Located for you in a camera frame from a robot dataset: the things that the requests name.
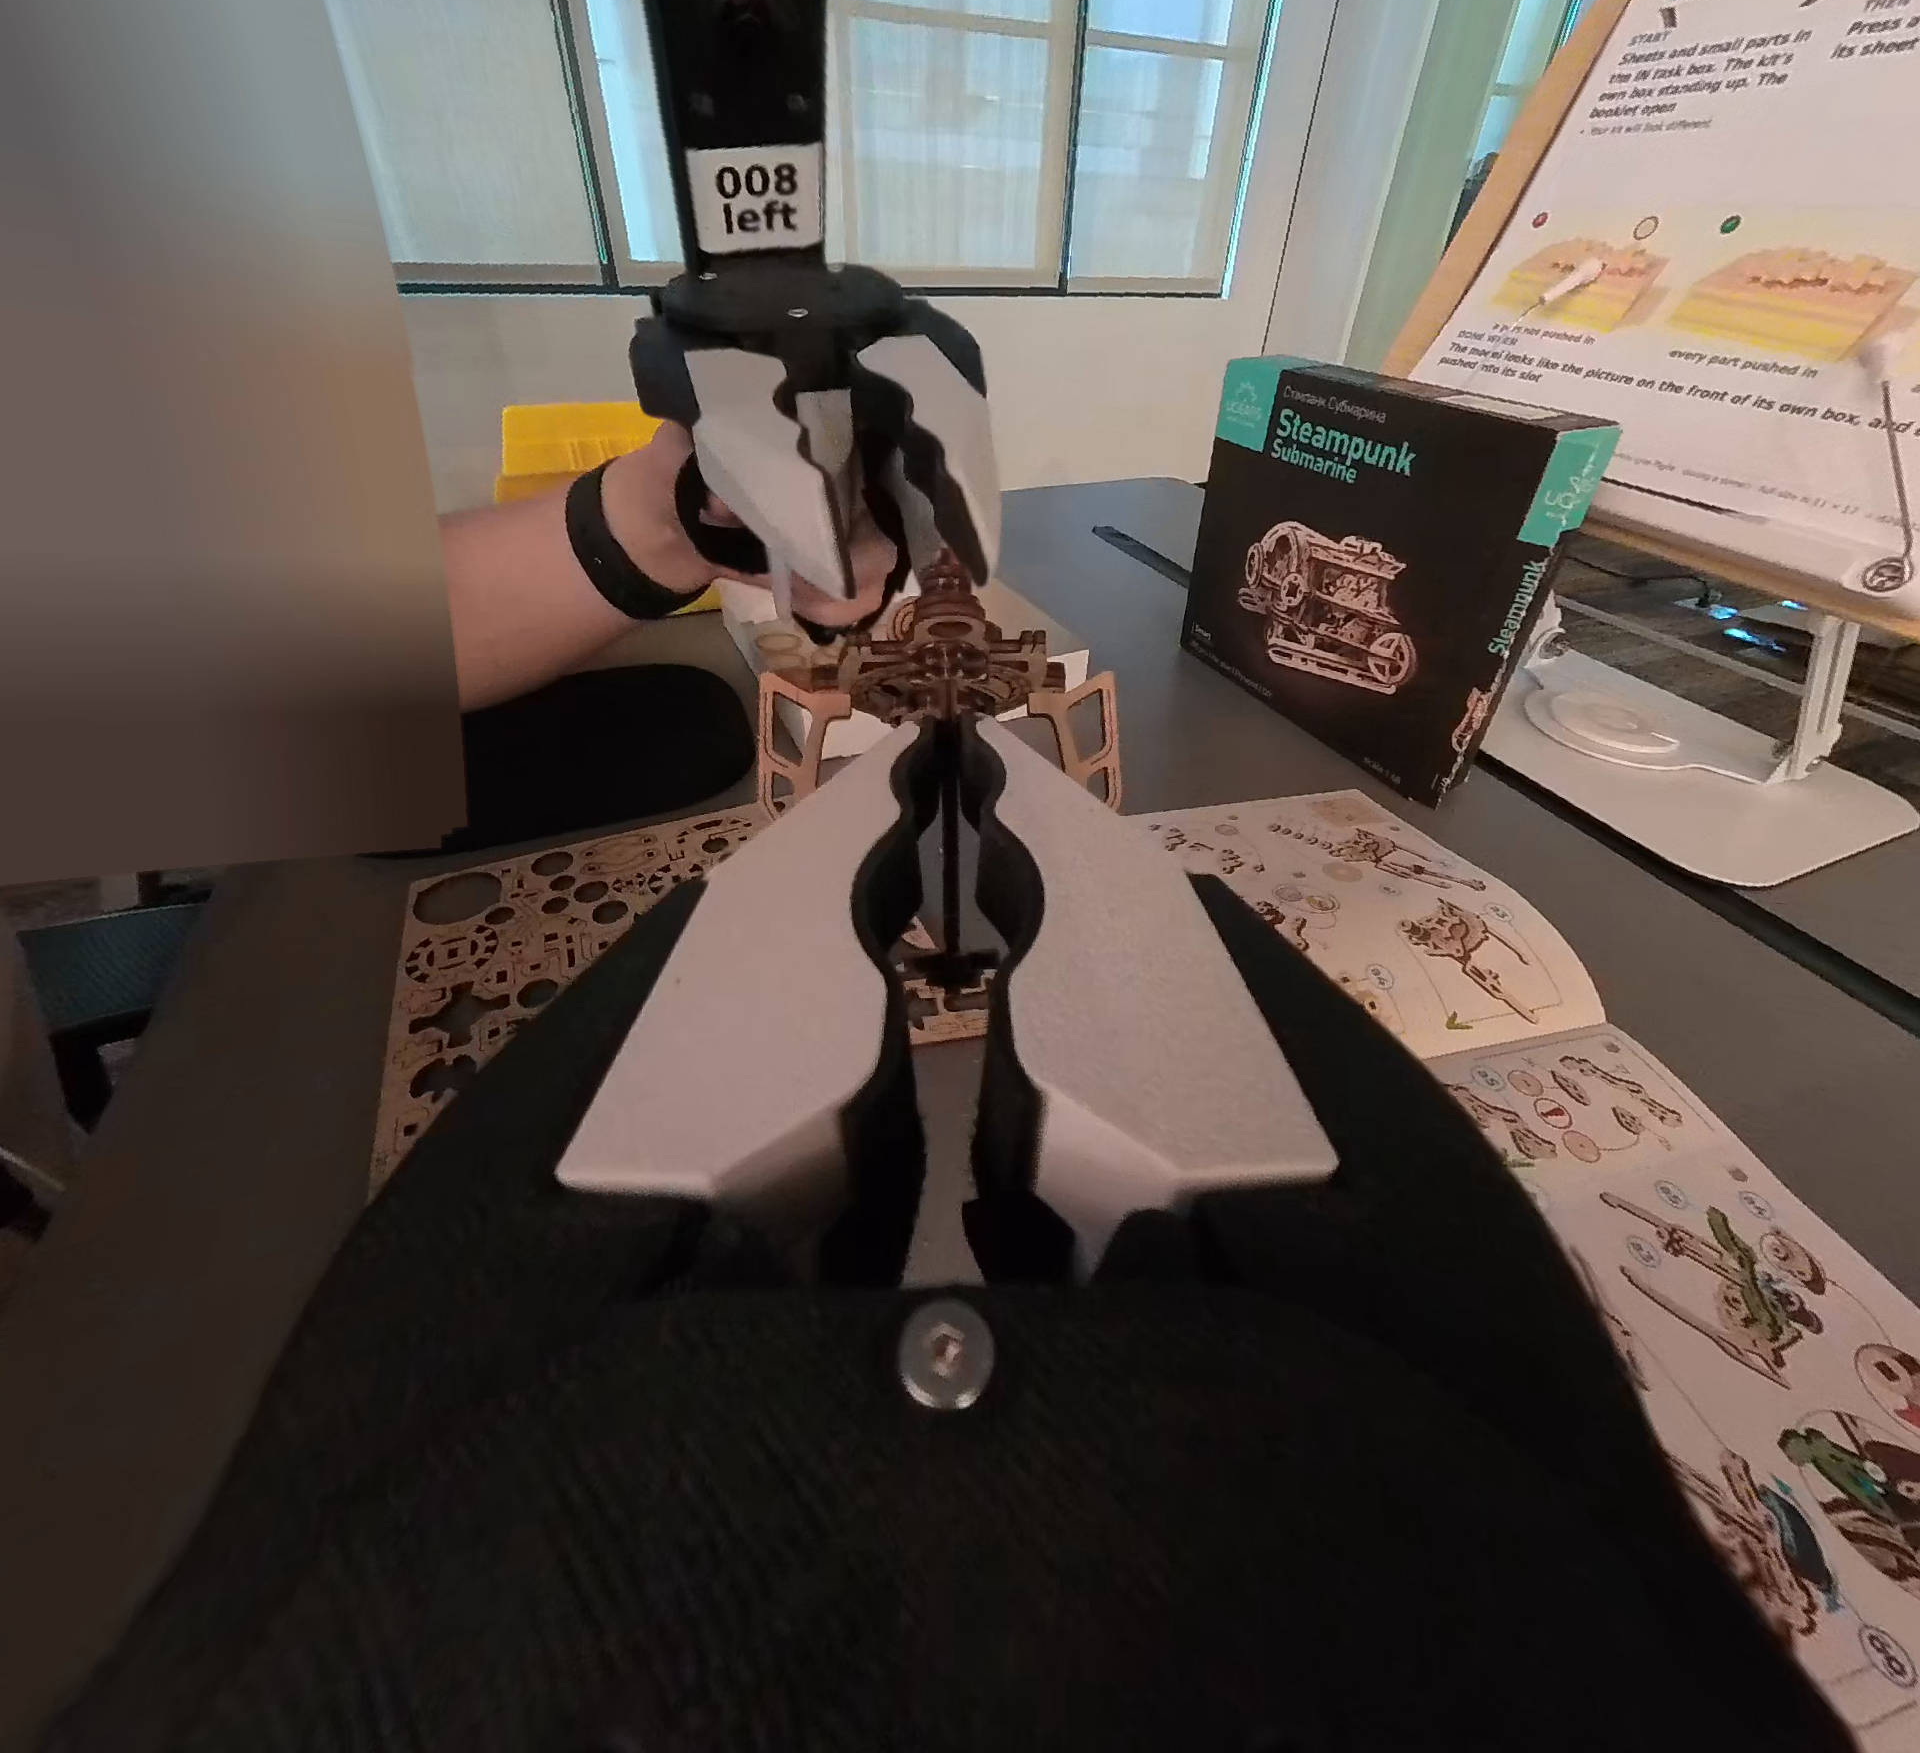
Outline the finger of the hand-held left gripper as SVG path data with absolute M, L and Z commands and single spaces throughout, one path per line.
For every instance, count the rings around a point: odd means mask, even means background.
M 830 600 L 850 600 L 844 506 L 835 477 L 809 459 L 801 420 L 781 408 L 787 367 L 769 354 L 693 349 L 689 383 L 707 491 L 761 541 L 781 601 L 788 601 L 795 580 Z
M 895 563 L 943 550 L 971 586 L 999 566 L 1000 477 L 970 335 L 886 335 L 857 349 L 860 498 Z

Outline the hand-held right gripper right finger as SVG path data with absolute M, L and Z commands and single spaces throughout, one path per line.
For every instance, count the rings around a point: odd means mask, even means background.
M 1005 940 L 963 1206 L 981 1279 L 1069 1284 L 1132 1212 L 1325 1183 L 1331 1140 L 1167 852 L 1000 726 L 966 736 L 961 796 Z

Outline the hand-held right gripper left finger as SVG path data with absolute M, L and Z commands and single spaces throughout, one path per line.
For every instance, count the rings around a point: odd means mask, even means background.
M 706 1202 L 832 1284 L 899 1285 L 924 1189 L 890 950 L 921 898 L 932 739 L 894 728 L 711 872 L 560 1157 Z

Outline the wooden mechanical model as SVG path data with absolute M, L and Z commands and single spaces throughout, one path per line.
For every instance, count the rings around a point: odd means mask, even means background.
M 844 632 L 835 664 L 759 674 L 756 792 L 769 820 L 812 796 L 832 724 L 864 712 L 886 728 L 966 720 L 1041 720 L 1069 781 L 1122 803 L 1118 705 L 1109 672 L 1069 691 L 1042 632 L 1005 637 L 958 560 L 940 552 L 919 590 L 875 627 Z

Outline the punched-out wooden parts sheet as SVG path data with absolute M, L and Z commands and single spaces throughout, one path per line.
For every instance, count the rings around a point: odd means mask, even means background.
M 517 854 L 408 894 L 368 1195 L 472 1076 L 673 889 L 767 823 L 756 805 Z

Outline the black model kit box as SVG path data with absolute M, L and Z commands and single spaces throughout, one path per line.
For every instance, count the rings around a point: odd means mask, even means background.
M 1183 648 L 1439 805 L 1620 426 L 1286 355 L 1222 376 Z

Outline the person's left hand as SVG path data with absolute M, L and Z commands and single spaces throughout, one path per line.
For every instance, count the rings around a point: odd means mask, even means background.
M 602 474 L 602 511 L 610 536 L 651 583 L 673 593 L 726 583 L 771 596 L 771 578 L 713 567 L 687 541 L 676 509 L 676 484 L 691 449 L 689 432 L 664 421 L 645 446 L 610 462 Z M 783 613 L 830 632 L 864 623 L 879 613 L 891 596 L 897 550 L 879 530 L 864 503 L 857 503 L 850 514 L 849 560 L 849 600 L 792 578 Z

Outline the black wristband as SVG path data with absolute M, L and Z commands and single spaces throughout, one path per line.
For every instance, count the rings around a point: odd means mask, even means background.
M 651 582 L 623 552 L 605 512 L 602 483 L 610 462 L 570 483 L 564 492 L 564 529 L 590 588 L 626 620 L 664 620 L 703 607 L 711 588 L 671 591 Z

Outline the yellow bin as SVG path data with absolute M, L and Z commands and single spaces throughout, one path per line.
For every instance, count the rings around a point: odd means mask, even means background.
M 580 474 L 645 446 L 660 430 L 640 401 L 523 404 L 500 412 L 492 503 L 567 492 Z

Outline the large window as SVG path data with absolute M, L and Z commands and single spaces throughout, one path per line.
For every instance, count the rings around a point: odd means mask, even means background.
M 401 283 L 635 288 L 680 228 L 642 0 L 325 0 Z M 1278 0 L 829 0 L 829 255 L 1222 291 Z

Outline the illustrated instruction booklet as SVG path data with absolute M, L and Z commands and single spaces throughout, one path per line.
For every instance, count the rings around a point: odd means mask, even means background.
M 1530 902 L 1358 792 L 1142 815 L 1446 1085 L 1545 1211 L 1692 1513 L 1862 1750 L 1918 1747 L 1918 1313 Z

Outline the white stand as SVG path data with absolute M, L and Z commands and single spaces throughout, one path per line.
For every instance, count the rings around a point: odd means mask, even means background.
M 1567 648 L 1549 604 L 1482 750 L 1681 872 L 1773 888 L 1918 827 L 1912 805 L 1829 760 L 1859 625 L 1811 620 L 1788 740 L 1768 740 Z

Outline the teal bin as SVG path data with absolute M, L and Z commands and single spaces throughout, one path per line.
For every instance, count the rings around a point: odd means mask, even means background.
M 203 908 L 203 901 L 136 906 L 19 931 L 19 1022 L 53 1037 L 139 1035 Z

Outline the white page holder clip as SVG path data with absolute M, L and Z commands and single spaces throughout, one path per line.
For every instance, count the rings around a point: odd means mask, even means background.
M 1894 404 L 1894 341 L 1879 337 L 1862 343 L 1859 365 L 1879 397 L 1879 430 L 1888 451 L 1894 501 L 1900 525 L 1900 552 L 1871 562 L 1859 573 L 1859 591 L 1875 597 L 1895 596 L 1916 582 L 1916 519 L 1907 491 L 1901 424 Z

